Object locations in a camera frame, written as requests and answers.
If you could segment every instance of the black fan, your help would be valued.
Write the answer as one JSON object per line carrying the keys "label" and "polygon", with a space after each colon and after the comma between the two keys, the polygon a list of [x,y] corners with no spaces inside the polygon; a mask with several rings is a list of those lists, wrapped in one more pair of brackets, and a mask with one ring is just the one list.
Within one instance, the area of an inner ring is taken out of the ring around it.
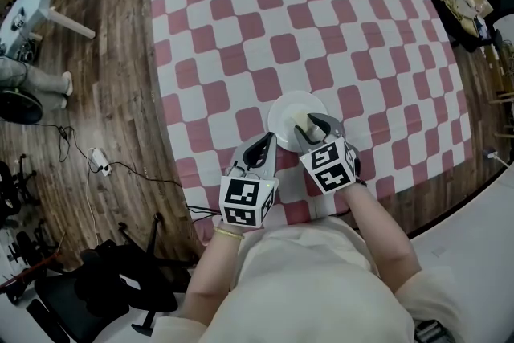
{"label": "black fan", "polygon": [[1,88],[0,117],[12,123],[32,125],[43,117],[43,106],[29,92],[18,88]]}

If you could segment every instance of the gray pants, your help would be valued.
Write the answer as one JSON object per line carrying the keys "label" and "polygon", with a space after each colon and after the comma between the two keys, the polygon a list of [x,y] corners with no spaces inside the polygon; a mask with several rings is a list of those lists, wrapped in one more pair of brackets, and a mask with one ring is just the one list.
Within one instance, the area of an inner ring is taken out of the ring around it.
{"label": "gray pants", "polygon": [[0,87],[18,87],[39,100],[46,110],[61,108],[68,80],[8,58],[0,58]]}

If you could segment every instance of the white plate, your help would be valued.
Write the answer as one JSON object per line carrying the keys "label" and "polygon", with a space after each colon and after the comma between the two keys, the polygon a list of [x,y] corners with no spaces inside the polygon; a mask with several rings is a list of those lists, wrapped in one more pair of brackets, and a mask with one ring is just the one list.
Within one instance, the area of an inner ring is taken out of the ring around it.
{"label": "white plate", "polygon": [[267,114],[267,129],[276,135],[279,146],[297,153],[301,148],[295,137],[296,123],[292,116],[298,112],[328,114],[321,100],[300,90],[279,97]]}

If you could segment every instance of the yellow bracelet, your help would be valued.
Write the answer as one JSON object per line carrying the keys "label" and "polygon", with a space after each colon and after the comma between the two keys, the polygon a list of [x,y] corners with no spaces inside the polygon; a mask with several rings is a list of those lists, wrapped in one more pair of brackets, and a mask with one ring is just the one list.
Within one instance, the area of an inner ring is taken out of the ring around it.
{"label": "yellow bracelet", "polygon": [[225,235],[225,236],[228,236],[228,237],[233,237],[234,239],[239,239],[239,240],[243,240],[244,239],[243,235],[237,235],[235,233],[232,233],[231,231],[226,231],[224,229],[220,229],[219,227],[215,227],[214,231],[217,231],[220,235]]}

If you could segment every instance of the forearm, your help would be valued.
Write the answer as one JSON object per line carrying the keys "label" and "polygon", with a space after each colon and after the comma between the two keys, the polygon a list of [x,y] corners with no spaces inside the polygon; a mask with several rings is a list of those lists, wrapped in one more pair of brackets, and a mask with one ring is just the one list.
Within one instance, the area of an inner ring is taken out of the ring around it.
{"label": "forearm", "polygon": [[412,243],[366,187],[351,185],[344,196],[381,278],[396,292],[421,270]]}
{"label": "forearm", "polygon": [[[240,234],[236,226],[220,224],[220,228]],[[181,317],[209,325],[230,290],[241,241],[214,233],[187,288]]]}

